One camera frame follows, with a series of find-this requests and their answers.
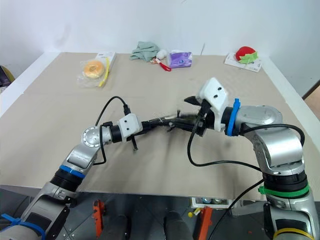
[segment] yellow ring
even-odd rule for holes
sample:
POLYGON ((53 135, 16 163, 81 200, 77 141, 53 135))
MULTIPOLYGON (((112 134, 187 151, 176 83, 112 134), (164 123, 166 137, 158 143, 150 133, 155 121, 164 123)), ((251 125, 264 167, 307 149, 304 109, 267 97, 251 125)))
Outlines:
POLYGON ((275 238, 276 236, 278 236, 279 234, 283 234, 283 233, 297 233, 297 234, 301 234, 303 236, 306 236, 308 238, 310 238, 311 240, 315 240, 313 236, 311 236, 309 233, 302 231, 300 229, 296 229, 296 228, 282 228, 278 231, 276 231, 273 235, 273 238, 275 238))

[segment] table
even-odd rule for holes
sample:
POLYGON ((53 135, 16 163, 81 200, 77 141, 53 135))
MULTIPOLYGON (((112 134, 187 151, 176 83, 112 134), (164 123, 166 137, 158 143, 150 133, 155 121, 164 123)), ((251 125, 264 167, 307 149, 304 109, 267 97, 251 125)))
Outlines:
MULTIPOLYGON (((320 123, 270 59, 263 59, 259 73, 225 65, 224 56, 213 55, 194 56, 192 67, 166 72, 158 65, 130 61, 128 54, 118 54, 104 88, 80 88, 76 81, 80 61, 95 55, 47 53, 22 74, 28 86, 20 86, 23 81, 17 79, 16 100, 11 97, 6 102, 7 96, 0 95, 4 105, 0 118, 3 188, 41 188, 80 142, 83 130, 95 123, 110 97, 123 97, 141 121, 174 114, 177 109, 197 112, 198 107, 183 99, 216 77, 227 90, 230 105, 234 98, 240 98, 242 106, 270 105, 282 112, 285 123, 305 130, 306 173, 315 200, 320 200, 320 123)), ((6 90, 7 95, 13 88, 6 90)), ((113 102, 103 120, 117 121, 122 116, 122 105, 113 102)), ((189 135, 179 129, 166 132, 159 128, 136 138, 136 152, 128 142, 106 146, 107 164, 92 167, 79 191, 234 199, 262 178, 260 172, 239 165, 191 165, 187 158, 189 135)), ((191 154, 197 163, 237 160, 258 165, 248 140, 212 130, 194 139, 191 154)), ((252 190, 245 199, 264 197, 252 190)))

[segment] green cable tie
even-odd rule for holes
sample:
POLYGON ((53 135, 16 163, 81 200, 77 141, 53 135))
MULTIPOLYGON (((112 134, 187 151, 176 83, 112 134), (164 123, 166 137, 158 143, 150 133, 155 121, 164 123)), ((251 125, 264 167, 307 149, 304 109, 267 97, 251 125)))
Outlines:
POLYGON ((309 184, 307 184, 304 188, 298 191, 290 191, 290 192, 285 192, 285 191, 274 191, 270 190, 268 188, 265 188, 265 186, 260 186, 258 188, 259 193, 261 194, 271 194, 275 195, 278 197, 287 197, 287 198, 294 198, 294 197, 299 197, 301 195, 306 194, 309 191, 309 184))

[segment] strawberry toy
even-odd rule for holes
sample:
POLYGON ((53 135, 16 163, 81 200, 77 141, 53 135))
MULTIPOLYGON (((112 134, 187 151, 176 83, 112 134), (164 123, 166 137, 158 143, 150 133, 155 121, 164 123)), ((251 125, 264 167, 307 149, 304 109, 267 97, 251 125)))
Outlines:
POLYGON ((235 58, 241 64, 249 64, 258 58, 258 53, 249 46, 243 46, 235 53, 235 58))

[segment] blue cable tie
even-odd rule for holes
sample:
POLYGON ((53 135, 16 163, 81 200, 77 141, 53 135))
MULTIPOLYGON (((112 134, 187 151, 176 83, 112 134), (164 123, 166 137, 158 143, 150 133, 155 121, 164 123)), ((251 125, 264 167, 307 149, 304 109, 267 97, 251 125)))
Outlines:
POLYGON ((74 170, 74 169, 72 169, 72 168, 70 168, 68 166, 65 166, 65 165, 61 165, 60 169, 66 171, 66 172, 68 172, 68 173, 70 173, 72 175, 75 175, 75 176, 77 176, 79 178, 82 178, 82 179, 84 179, 86 177, 86 175, 82 174, 81 172, 76 171, 76 170, 74 170))
POLYGON ((230 137, 232 136, 232 131, 234 129, 236 116, 237 116, 237 113, 238 113, 240 106, 241 106, 241 103, 240 103, 239 98, 235 98, 234 103, 233 103, 233 109, 232 109, 231 116, 229 119, 228 128, 226 130, 226 134, 230 137))
POLYGON ((21 218, 17 217, 17 218, 13 218, 12 216, 9 216, 8 214, 1 214, 1 217, 9 220, 11 222, 11 226, 15 226, 15 225, 20 225, 20 226, 25 226, 25 227, 29 227, 31 229, 34 229, 36 231, 38 231, 41 234, 41 240, 45 240, 46 239, 46 233, 45 231, 42 229, 42 227, 27 222, 27 221, 22 221, 21 218))

